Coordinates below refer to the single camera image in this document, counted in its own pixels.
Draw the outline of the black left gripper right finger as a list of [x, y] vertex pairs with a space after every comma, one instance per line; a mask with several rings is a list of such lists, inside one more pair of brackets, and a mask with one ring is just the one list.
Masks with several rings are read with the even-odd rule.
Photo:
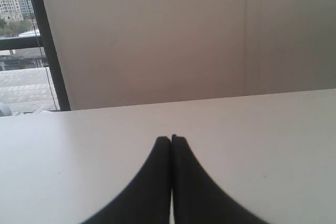
[[173, 135], [171, 148], [175, 223], [259, 223], [209, 177], [186, 138]]

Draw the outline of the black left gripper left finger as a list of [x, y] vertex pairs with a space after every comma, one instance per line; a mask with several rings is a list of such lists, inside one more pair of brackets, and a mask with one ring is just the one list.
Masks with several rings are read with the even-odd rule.
[[171, 207], [171, 141], [154, 146], [136, 176], [85, 223], [169, 223]]

